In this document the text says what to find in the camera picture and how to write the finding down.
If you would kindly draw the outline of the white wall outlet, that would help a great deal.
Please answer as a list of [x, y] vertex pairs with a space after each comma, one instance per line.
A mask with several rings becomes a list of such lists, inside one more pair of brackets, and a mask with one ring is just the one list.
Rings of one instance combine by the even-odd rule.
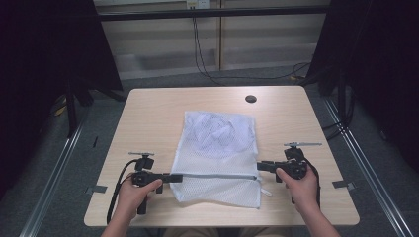
[[186, 0], [187, 8], [194, 9], [208, 9], [210, 7], [210, 0]]

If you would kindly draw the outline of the person's legs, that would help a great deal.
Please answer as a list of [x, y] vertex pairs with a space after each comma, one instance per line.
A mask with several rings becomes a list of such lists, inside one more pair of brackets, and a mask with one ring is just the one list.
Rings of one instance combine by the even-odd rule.
[[167, 228], [163, 237], [293, 237], [290, 228]]

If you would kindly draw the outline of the person's left hand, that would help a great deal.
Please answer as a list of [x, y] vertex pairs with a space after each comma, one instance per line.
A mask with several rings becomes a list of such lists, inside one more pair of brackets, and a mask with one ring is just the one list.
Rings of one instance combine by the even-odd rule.
[[131, 179], [123, 181], [114, 217], [121, 217], [124, 220], [131, 221], [136, 216], [139, 206], [147, 199], [147, 195], [157, 190], [161, 185], [162, 181], [160, 179], [151, 182], [145, 187], [136, 187]]

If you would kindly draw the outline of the person's right hand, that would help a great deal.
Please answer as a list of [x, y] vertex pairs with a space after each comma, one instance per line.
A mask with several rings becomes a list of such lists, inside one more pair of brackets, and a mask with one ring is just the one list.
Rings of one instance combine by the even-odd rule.
[[282, 168], [278, 168], [276, 172], [279, 178], [286, 183], [295, 208], [301, 215], [309, 215], [320, 211], [316, 200], [317, 178], [310, 167], [307, 167], [306, 175], [301, 180], [292, 178]]

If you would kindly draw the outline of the black horizontal bar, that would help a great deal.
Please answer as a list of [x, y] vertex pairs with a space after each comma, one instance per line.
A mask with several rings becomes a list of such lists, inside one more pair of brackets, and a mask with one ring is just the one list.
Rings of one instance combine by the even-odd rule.
[[228, 8], [228, 9], [201, 9], [201, 10], [173, 10], [152, 12], [115, 12], [101, 13], [101, 21], [135, 21], [135, 20], [162, 20], [184, 18], [213, 18], [213, 17], [247, 17], [272, 15], [305, 15], [324, 14], [330, 7], [325, 5], [273, 7], [273, 8]]

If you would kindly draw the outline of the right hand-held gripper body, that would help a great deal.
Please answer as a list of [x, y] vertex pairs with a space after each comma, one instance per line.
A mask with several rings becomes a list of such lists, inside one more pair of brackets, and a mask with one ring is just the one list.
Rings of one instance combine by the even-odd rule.
[[307, 168], [310, 168], [317, 180], [316, 201], [320, 202], [320, 178], [317, 169], [304, 156], [301, 146], [320, 146], [320, 143], [290, 142], [285, 143], [286, 161], [278, 162], [276, 168], [283, 169], [290, 177], [301, 180], [305, 177]]

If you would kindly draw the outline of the black metal stand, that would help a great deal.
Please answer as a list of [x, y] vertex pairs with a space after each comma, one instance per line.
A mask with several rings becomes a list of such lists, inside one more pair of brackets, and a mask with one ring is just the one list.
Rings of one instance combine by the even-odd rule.
[[74, 101], [74, 94], [71, 86], [71, 82], [66, 82], [66, 108], [67, 108], [67, 116], [68, 116], [68, 137], [71, 137], [74, 132], [77, 130], [78, 122], [77, 122], [77, 115], [76, 115], [76, 108], [75, 108], [75, 101]]

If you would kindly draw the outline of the white mesh laundry bag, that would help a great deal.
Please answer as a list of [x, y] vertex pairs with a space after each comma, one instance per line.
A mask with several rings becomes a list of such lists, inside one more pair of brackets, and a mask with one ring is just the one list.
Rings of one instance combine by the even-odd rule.
[[177, 201], [215, 201], [234, 206], [261, 206], [261, 176], [257, 170], [258, 147], [255, 132], [253, 151], [200, 151], [189, 139], [187, 114], [171, 169], [183, 176], [183, 182], [172, 184]]

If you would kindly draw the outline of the white garment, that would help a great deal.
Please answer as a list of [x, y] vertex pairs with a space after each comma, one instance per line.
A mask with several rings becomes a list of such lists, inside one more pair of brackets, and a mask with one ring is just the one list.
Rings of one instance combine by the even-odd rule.
[[190, 112], [187, 125], [189, 139], [200, 151], [235, 153], [254, 150], [254, 120], [248, 116]]

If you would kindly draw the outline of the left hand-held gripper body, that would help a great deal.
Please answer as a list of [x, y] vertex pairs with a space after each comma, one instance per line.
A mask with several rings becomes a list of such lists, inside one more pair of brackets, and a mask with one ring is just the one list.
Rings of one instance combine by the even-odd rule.
[[[135, 172], [131, 175], [131, 181], [134, 185], [139, 187], [145, 187], [148, 184], [156, 181], [156, 180], [164, 180], [162, 174], [154, 174], [152, 172], [149, 172], [147, 170], [151, 170], [154, 160], [150, 158], [150, 156], [153, 156], [153, 153], [132, 153], [129, 152], [130, 155], [140, 155], [141, 157], [137, 159], [135, 162]], [[158, 188], [155, 189], [157, 194], [162, 194], [163, 187], [160, 185]], [[146, 213], [147, 208], [147, 195], [144, 198], [143, 202], [137, 209], [138, 215], [143, 215]]]

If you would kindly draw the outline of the black curtain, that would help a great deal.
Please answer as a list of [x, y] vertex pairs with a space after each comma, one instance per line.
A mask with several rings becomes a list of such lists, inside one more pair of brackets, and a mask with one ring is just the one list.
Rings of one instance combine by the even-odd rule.
[[94, 0], [0, 0], [0, 199], [58, 97], [122, 88]]
[[307, 79], [345, 81], [419, 173], [419, 0], [331, 0]]

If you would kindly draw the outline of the metal floor rail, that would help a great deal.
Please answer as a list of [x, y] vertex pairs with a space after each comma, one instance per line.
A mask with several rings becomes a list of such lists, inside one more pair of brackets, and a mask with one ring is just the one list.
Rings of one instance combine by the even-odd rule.
[[358, 141], [354, 137], [352, 131], [343, 125], [341, 120], [338, 117], [338, 109], [333, 101], [329, 98], [324, 99], [324, 104], [332, 117], [336, 122], [338, 127], [339, 134], [343, 137], [347, 147], [352, 153], [356, 163], [358, 164], [361, 172], [366, 178], [369, 186], [372, 189], [381, 209], [383, 210], [385, 216], [389, 220], [391, 226], [395, 230], [398, 237], [414, 237], [414, 234], [409, 227], [406, 219], [404, 218], [402, 212], [398, 206], [393, 201], [392, 197], [389, 195], [388, 191], [382, 184], [377, 173], [375, 172], [373, 166], [368, 160], [368, 157], [360, 147]]
[[66, 139], [66, 143], [58, 157], [51, 175], [49, 176], [42, 194], [27, 219], [19, 237], [37, 237], [83, 128], [84, 121], [81, 121], [80, 124], [76, 126], [76, 129], [72, 132], [72, 134]]

